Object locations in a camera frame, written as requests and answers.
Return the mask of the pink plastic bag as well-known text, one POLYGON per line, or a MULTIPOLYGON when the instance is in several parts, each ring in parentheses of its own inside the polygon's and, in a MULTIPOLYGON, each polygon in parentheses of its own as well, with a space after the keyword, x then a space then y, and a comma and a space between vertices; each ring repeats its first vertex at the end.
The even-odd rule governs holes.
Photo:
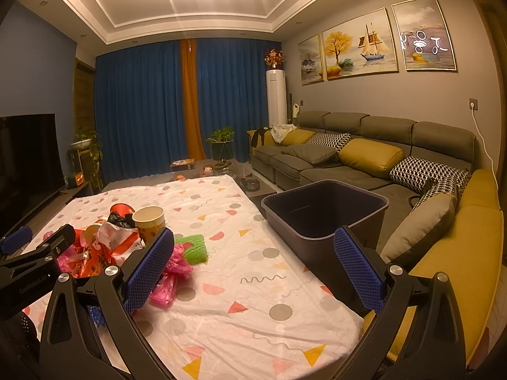
POLYGON ((184 253, 186 244, 176 244, 173 254, 163 269, 161 278, 152 290, 149 299, 157 307, 167 308, 176 298, 179 281, 187 280, 193 266, 186 260, 184 253))
POLYGON ((112 251, 97 242, 80 247, 72 244, 58 257, 60 271, 74 278, 94 277, 116 264, 112 251))

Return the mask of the red paper cup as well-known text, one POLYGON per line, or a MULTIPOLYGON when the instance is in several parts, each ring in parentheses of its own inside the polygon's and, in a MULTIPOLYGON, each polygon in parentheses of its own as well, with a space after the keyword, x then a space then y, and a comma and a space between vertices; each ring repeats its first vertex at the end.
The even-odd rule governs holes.
POLYGON ((110 208, 111 213, 116 213, 121 217, 126 217, 127 215, 132 215, 135 213, 135 210, 126 203, 117 202, 110 208))

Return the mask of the black plastic bag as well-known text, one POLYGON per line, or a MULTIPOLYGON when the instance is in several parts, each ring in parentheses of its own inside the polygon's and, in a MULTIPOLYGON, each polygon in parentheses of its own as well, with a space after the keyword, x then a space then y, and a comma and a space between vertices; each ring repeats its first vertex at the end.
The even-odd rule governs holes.
POLYGON ((121 216, 117 212, 111 212, 107 218, 107 221, 122 228, 132 229, 137 227, 131 213, 126 214, 125 216, 121 216))

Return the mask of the yellow paper cup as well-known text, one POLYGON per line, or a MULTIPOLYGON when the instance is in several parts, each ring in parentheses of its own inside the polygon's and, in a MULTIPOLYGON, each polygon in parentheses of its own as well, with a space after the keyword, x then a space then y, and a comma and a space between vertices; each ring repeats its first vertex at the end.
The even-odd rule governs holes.
POLYGON ((140 208, 132 215, 141 239, 150 244, 157 233, 165 227, 165 212, 162 207, 148 206, 140 208))

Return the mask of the green foam mesh sleeve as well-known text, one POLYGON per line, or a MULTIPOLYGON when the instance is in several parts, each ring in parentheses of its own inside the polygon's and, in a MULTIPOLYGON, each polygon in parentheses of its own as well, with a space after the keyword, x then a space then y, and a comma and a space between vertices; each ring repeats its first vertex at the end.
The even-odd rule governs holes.
POLYGON ((175 239, 175 243, 183 245, 183 257, 190 265, 197 265, 207 262, 208 251, 206 249, 205 239, 202 234, 177 237, 175 239))

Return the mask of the orange white paper bowl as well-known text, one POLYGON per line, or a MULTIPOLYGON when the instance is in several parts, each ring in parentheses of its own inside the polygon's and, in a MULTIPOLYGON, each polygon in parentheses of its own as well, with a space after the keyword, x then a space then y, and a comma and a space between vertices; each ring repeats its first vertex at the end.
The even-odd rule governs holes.
POLYGON ((100 230, 101 223, 89 225, 80 235, 81 245, 91 244, 95 241, 97 232, 100 230))

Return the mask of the grey tv cabinet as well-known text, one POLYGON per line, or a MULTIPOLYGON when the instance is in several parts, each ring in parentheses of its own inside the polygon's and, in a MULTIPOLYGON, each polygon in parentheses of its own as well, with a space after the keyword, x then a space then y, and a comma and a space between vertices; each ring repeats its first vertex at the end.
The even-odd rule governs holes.
POLYGON ((13 232, 18 231, 23 226, 29 226, 32 229, 33 235, 36 235, 44 226, 63 209, 72 200, 79 197, 92 196, 93 189, 90 182, 84 182, 82 185, 73 189, 59 190, 53 196, 48 197, 38 207, 34 208, 11 229, 2 234, 2 237, 7 237, 13 232))

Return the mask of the black flat television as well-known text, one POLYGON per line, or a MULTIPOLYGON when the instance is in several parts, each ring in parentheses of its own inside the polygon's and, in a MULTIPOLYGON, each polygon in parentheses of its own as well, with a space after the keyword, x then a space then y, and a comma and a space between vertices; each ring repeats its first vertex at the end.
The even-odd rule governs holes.
POLYGON ((1 234, 64 187, 53 114, 1 118, 1 234))

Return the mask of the blue curtain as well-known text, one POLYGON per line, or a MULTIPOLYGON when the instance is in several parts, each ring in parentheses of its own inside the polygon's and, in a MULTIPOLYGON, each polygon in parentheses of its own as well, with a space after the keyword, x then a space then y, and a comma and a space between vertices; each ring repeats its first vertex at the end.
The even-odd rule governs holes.
MULTIPOLYGON (((187 153, 180 40, 135 46, 96 59, 95 124, 106 181, 165 173, 187 153)), ((233 150, 247 161, 247 132, 268 124, 264 57, 270 40, 197 39, 200 130, 206 139, 229 126, 233 150)))

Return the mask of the grey sofa cushion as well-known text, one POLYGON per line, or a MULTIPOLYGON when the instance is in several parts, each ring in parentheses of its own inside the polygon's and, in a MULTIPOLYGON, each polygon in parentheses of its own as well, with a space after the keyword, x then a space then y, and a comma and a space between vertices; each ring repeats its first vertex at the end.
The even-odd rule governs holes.
POLYGON ((304 143, 287 146, 282 153, 298 157, 315 166, 331 160, 337 154, 337 150, 328 146, 304 143))

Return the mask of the black white patterned cushion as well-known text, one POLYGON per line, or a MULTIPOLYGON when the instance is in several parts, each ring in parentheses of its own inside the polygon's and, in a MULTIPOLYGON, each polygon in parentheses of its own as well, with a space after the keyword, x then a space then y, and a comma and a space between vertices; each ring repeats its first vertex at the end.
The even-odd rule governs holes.
POLYGON ((338 153, 350 140, 350 133, 316 133, 309 139, 308 144, 319 151, 327 152, 328 154, 333 153, 333 156, 337 157, 338 153))

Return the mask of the orange curtain strip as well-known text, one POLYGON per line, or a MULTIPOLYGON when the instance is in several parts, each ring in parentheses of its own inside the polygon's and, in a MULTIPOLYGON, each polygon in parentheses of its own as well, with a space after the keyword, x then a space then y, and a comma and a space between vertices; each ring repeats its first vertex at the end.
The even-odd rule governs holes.
POLYGON ((181 77, 187 153, 196 161, 206 159, 200 130, 197 84, 197 40, 181 40, 181 77))

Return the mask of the white cloth on sofa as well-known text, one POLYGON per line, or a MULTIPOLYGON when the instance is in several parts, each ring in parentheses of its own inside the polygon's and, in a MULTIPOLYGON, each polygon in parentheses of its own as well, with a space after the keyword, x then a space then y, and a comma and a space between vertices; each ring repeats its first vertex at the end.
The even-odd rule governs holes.
POLYGON ((272 138, 273 140, 280 144, 283 142, 283 140, 285 140, 285 138, 287 137, 288 134, 290 134, 291 132, 293 132, 294 130, 297 129, 297 126, 293 125, 293 123, 289 124, 289 123, 286 123, 286 124, 274 124, 271 129, 270 129, 270 132, 272 134, 272 138))

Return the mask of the sailing ship painting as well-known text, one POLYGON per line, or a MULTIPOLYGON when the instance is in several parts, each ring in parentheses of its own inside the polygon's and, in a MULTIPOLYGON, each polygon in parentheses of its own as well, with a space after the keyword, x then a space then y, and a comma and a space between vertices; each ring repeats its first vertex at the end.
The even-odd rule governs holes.
POLYGON ((327 80, 399 71, 386 8, 342 22, 321 37, 327 80))

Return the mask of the flower arrangement on conditioner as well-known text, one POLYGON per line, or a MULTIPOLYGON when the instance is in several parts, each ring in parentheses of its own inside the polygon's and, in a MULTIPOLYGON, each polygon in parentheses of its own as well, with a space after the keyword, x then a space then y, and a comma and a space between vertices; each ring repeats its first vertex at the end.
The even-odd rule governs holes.
POLYGON ((281 49, 270 49, 265 57, 264 62, 270 70, 282 70, 284 65, 284 54, 281 49))

